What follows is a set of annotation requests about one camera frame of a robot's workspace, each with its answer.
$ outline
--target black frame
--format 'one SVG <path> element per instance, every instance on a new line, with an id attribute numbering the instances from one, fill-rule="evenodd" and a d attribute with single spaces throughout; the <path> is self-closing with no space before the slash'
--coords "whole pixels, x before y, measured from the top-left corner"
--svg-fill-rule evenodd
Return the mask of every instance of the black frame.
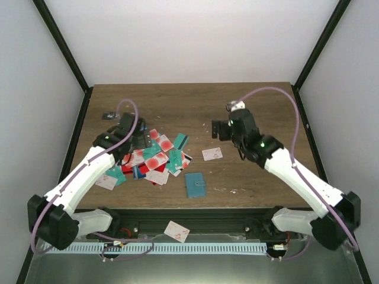
<path id="1" fill-rule="evenodd" d="M 308 58 L 308 61 L 306 62 L 305 66 L 303 67 L 298 79 L 296 80 L 296 83 L 292 86 L 292 90 L 296 99 L 296 103 L 298 106 L 298 109 L 300 111 L 301 120 L 304 125 L 304 129 L 310 144 L 311 152 L 313 154 L 313 158 L 317 167 L 317 171 L 319 176 L 327 182 L 327 176 L 324 170 L 324 167 L 322 165 L 322 161 L 320 158 L 319 151 L 316 146 L 316 142 L 313 137 L 313 133 L 310 127 L 310 124 L 307 119 L 306 111 L 303 107 L 303 103 L 301 101 L 300 97 L 300 89 L 304 85 L 304 82 L 306 81 L 308 75 L 310 74 L 314 64 L 317 62 L 317 59 L 322 53 L 322 50 L 324 49 L 325 45 L 327 44 L 328 40 L 330 39 L 330 36 L 332 35 L 334 29 L 336 28 L 339 20 L 342 18 L 343 13 L 346 11 L 349 3 L 351 0 L 340 0 L 334 9 L 333 14 L 330 16 L 321 36 L 319 37 L 313 51 L 310 54 L 310 57 Z M 62 172 L 59 178 L 59 182 L 63 180 L 70 171 L 72 160 L 75 154 L 76 145 L 79 140 L 80 132 L 83 126 L 83 121 L 87 112 L 89 100 L 92 95 L 93 87 L 89 87 L 79 66 L 76 63 L 76 60 L 74 59 L 68 45 L 66 44 L 65 39 L 63 38 L 61 32 L 59 31 L 59 28 L 57 24 L 55 23 L 55 20 L 53 16 L 51 15 L 49 8 L 47 7 L 44 0 L 33 0 L 36 8 L 38 9 L 43 21 L 46 23 L 47 28 L 51 32 L 53 38 L 55 39 L 57 45 L 59 46 L 63 56 L 65 57 L 68 65 L 70 66 L 73 74 L 75 75 L 75 78 L 77 79 L 78 83 L 80 84 L 81 88 L 83 89 L 85 96 L 79 111 L 78 119 L 75 124 L 75 128 L 72 134 L 72 138 L 70 141 L 69 149 L 63 164 Z M 241 230 L 244 229 L 244 226 L 247 226 L 246 220 L 251 217 L 251 214 L 264 214 L 264 210 L 261 209 L 165 209 L 165 210 L 156 210 L 154 211 L 154 215 L 151 214 L 151 211 L 147 210 L 120 210 L 121 214 L 126 214 L 128 216 L 138 216 L 138 219 L 144 219 L 148 220 L 149 218 L 153 218 L 153 216 L 156 216 L 158 214 L 158 218 L 161 220 L 165 220 L 165 216 L 169 215 L 170 220 L 172 219 L 182 219 L 182 220 L 198 220 L 201 219 L 204 214 L 207 216 L 212 216 L 213 219 L 217 220 L 218 222 L 221 222 L 223 226 L 229 226 L 230 230 L 235 230 L 236 233 L 239 233 Z M 230 219 L 237 221 L 239 224 L 237 227 L 234 227 L 229 222 Z M 154 230 L 154 226 L 145 228 L 145 230 Z M 18 277 L 17 283 L 24 283 L 27 277 L 28 269 L 30 267 L 31 259 L 33 257 L 33 252 L 29 248 L 29 251 L 26 255 L 23 267 L 20 271 L 20 275 Z M 358 264 L 359 271 L 361 273 L 361 277 L 364 281 L 364 283 L 371 283 L 370 277 L 368 275 L 367 269 L 365 267 L 365 263 L 363 261 L 362 255 L 359 252 L 354 253 L 355 260 Z"/>

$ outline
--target teal card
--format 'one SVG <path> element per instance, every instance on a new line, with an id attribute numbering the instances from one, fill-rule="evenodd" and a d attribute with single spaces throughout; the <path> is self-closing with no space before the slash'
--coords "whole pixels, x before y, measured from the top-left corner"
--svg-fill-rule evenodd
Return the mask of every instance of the teal card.
<path id="1" fill-rule="evenodd" d="M 143 150 L 143 158 L 146 161 L 149 158 L 154 157 L 160 153 L 162 149 L 159 147 L 158 143 L 155 140 L 152 140 L 152 146 Z"/>
<path id="2" fill-rule="evenodd" d="M 188 136 L 182 133 L 179 133 L 174 141 L 174 147 L 178 150 L 183 150 L 187 142 L 188 142 Z"/>
<path id="3" fill-rule="evenodd" d="M 106 175 L 111 176 L 112 178 L 116 178 L 117 182 L 115 186 L 119 186 L 123 182 L 126 182 L 126 177 L 122 172 L 121 168 L 116 166 L 105 172 Z"/>
<path id="4" fill-rule="evenodd" d="M 181 167 L 183 165 L 182 160 L 182 151 L 180 150 L 171 150 L 170 151 L 170 167 Z"/>

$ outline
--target card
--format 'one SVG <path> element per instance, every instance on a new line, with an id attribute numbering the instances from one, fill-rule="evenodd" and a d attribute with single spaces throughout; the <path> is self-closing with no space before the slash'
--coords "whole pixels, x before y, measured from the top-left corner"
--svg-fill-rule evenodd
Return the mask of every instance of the card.
<path id="1" fill-rule="evenodd" d="M 104 174 L 117 179 L 115 186 L 119 186 L 123 182 L 126 182 L 126 177 L 119 166 L 116 166 L 116 167 L 113 167 L 112 169 L 107 170 Z"/>
<path id="2" fill-rule="evenodd" d="M 101 175 L 95 182 L 96 185 L 101 186 L 102 188 L 109 189 L 110 191 L 114 189 L 116 183 L 117 179 L 108 175 Z"/>
<path id="3" fill-rule="evenodd" d="M 184 153 L 180 150 L 170 150 L 170 167 L 181 167 L 183 165 Z"/>
<path id="4" fill-rule="evenodd" d="M 134 150 L 132 154 L 130 153 L 126 154 L 123 158 L 122 165 L 134 167 L 143 162 L 144 162 L 143 149 L 141 149 L 141 150 Z"/>
<path id="5" fill-rule="evenodd" d="M 174 169 L 170 168 L 170 169 L 169 169 L 169 172 L 170 172 L 172 175 L 174 175 L 174 176 L 178 176 L 178 175 L 183 171 L 183 169 L 184 169 L 185 167 L 188 167 L 189 163 L 192 161 L 192 157 L 190 157 L 189 155 L 184 154 L 184 157 L 185 157 L 185 160 L 184 160 L 184 162 L 183 162 L 182 167 L 179 167 L 178 169 L 176 169 L 176 168 L 174 168 Z"/>
<path id="6" fill-rule="evenodd" d="M 203 157 L 204 161 L 214 160 L 214 159 L 220 159 L 223 157 L 223 154 L 221 153 L 221 149 L 213 148 L 208 150 L 203 150 Z"/>
<path id="7" fill-rule="evenodd" d="M 183 226 L 180 226 L 179 224 L 170 221 L 164 233 L 169 237 L 172 237 L 177 241 L 184 243 L 185 239 L 187 238 L 190 232 L 189 229 L 184 228 Z"/>
<path id="8" fill-rule="evenodd" d="M 174 147 L 178 150 L 183 150 L 184 146 L 187 144 L 188 136 L 179 133 L 174 141 Z"/>
<path id="9" fill-rule="evenodd" d="M 141 171 L 140 171 L 140 169 L 139 169 L 138 166 L 134 166 L 134 167 L 133 167 L 133 178 L 134 178 L 134 179 L 143 179 L 143 178 L 145 178 L 145 177 L 146 177 L 146 175 L 143 175 L 143 174 L 141 173 Z"/>
<path id="10" fill-rule="evenodd" d="M 128 165 L 121 166 L 121 171 L 125 176 L 132 175 L 133 174 L 133 167 L 130 167 Z"/>
<path id="11" fill-rule="evenodd" d="M 169 176 L 169 173 L 167 169 L 165 169 L 163 173 L 157 172 L 156 170 L 151 170 L 146 173 L 145 179 L 153 183 L 156 183 L 158 185 L 165 185 L 167 183 L 168 176 Z"/>
<path id="12" fill-rule="evenodd" d="M 155 143 L 153 146 L 146 148 L 146 149 L 143 149 L 143 154 L 142 154 L 143 159 L 148 160 L 149 158 L 154 157 L 155 155 L 157 155 L 161 151 L 162 151 L 162 149 L 159 147 L 158 144 Z"/>
<path id="13" fill-rule="evenodd" d="M 159 146 L 161 147 L 162 151 L 167 152 L 168 150 L 172 149 L 174 145 L 171 143 L 171 141 L 166 137 L 166 135 L 161 135 L 155 140 Z"/>
<path id="14" fill-rule="evenodd" d="M 168 156 L 165 153 L 160 152 L 154 157 L 146 160 L 145 165 L 149 170 L 155 170 L 157 167 L 165 164 L 167 161 L 168 161 Z"/>
<path id="15" fill-rule="evenodd" d="M 152 140 L 155 140 L 159 137 L 159 134 L 158 134 L 158 131 L 156 131 L 155 129 L 152 129 L 150 130 L 150 138 Z"/>
<path id="16" fill-rule="evenodd" d="M 167 163 L 164 163 L 164 164 L 160 165 L 159 167 L 157 167 L 155 170 L 157 172 L 163 173 L 163 171 L 166 169 L 166 165 L 167 165 Z"/>

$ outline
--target wooden table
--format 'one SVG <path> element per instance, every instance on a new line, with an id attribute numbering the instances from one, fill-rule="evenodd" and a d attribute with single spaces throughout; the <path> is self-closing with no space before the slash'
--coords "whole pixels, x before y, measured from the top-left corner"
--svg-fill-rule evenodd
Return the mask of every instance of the wooden table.
<path id="1" fill-rule="evenodd" d="M 211 120 L 226 120 L 225 104 L 261 86 L 277 86 L 291 93 L 289 83 L 201 83 L 164 85 L 97 85 L 89 103 L 74 168 L 87 154 L 96 136 L 115 121 L 102 120 L 105 111 L 114 111 L 124 98 L 135 101 L 150 129 L 173 141 L 178 133 L 189 136 L 185 152 L 193 160 L 178 177 L 154 186 L 147 180 L 128 181 L 109 191 L 93 186 L 79 208 L 242 208 L 306 206 L 306 203 L 277 177 L 249 161 L 241 161 L 231 141 L 211 138 Z M 246 101 L 264 134 L 271 134 L 289 149 L 295 127 L 290 101 L 281 93 L 266 91 Z M 133 112 L 132 106 L 123 111 Z M 202 150 L 221 147 L 223 158 L 205 162 Z M 301 126 L 296 158 L 316 173 L 310 147 Z M 187 198 L 185 173 L 202 172 L 207 196 Z"/>

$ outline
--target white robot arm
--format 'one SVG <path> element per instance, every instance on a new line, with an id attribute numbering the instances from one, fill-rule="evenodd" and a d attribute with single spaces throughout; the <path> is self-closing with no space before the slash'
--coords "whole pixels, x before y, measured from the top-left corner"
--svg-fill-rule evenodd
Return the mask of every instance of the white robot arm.
<path id="1" fill-rule="evenodd" d="M 38 225 L 36 236 L 62 250 L 74 239 L 94 232 L 110 229 L 114 220 L 111 211 L 96 209 L 90 212 L 74 213 L 81 199 L 98 178 L 116 163 L 121 162 L 130 149 L 140 149 L 151 145 L 149 132 L 145 129 L 144 119 L 139 118 L 130 138 L 135 116 L 125 113 L 120 122 L 100 134 L 93 142 L 85 158 L 54 189 L 43 197 L 34 195 L 28 201 L 29 229 L 32 232 Z M 105 149 L 114 149 L 104 153 Z M 42 210 L 50 204 L 42 219 Z"/>
<path id="2" fill-rule="evenodd" d="M 290 152 L 273 136 L 262 135 L 251 112 L 242 101 L 226 105 L 229 111 L 227 121 L 212 121 L 212 138 L 221 141 L 232 140 L 240 158 L 258 164 L 261 168 L 284 181 L 299 194 L 312 211 L 291 210 L 275 207 L 271 214 L 271 225 L 266 226 L 271 234 L 277 231 L 292 231 L 313 235 L 327 249 L 337 249 L 347 238 L 336 218 L 320 198 L 299 176 L 295 167 L 315 188 L 316 192 L 337 212 L 349 231 L 360 224 L 361 200 L 353 192 L 345 195 L 321 180 L 298 161 L 291 160 Z"/>

